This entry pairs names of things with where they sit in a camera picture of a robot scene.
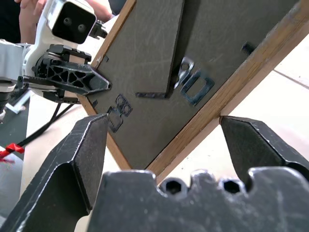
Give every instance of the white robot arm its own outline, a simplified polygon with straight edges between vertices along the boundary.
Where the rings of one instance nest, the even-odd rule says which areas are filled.
[[[35,44],[0,41],[0,120],[16,84],[66,103],[79,103],[75,97],[66,97],[66,91],[87,95],[109,90],[110,82],[88,64],[91,56],[76,49],[87,36],[106,35],[86,1],[47,0]]]

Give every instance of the camera lens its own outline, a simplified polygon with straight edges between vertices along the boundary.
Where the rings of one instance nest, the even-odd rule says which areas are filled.
[[[81,24],[78,26],[79,32],[84,32],[86,30],[86,26],[84,24]]]
[[[65,18],[63,20],[64,25],[70,26],[72,24],[72,20],[70,18]]]

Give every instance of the camera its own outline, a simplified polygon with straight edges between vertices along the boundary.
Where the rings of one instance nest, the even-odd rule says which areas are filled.
[[[97,18],[84,1],[54,1],[47,16],[52,34],[76,44],[85,42]]]

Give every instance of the red strap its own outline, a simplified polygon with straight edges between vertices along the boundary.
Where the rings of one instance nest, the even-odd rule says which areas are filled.
[[[14,163],[14,161],[4,159],[6,156],[10,155],[14,151],[17,151],[20,154],[25,152],[25,150],[21,146],[18,146],[17,144],[10,144],[5,148],[4,151],[0,151],[0,162]]]

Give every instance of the wooden frame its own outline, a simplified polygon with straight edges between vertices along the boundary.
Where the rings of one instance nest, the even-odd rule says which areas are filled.
[[[98,67],[136,0],[127,0],[115,25],[94,59]],[[267,35],[248,59],[199,110],[169,145],[147,167],[161,182],[241,101],[309,34],[309,0],[301,0]],[[80,101],[89,115],[96,114],[88,98]],[[121,169],[131,169],[121,150],[108,135],[107,147]]]

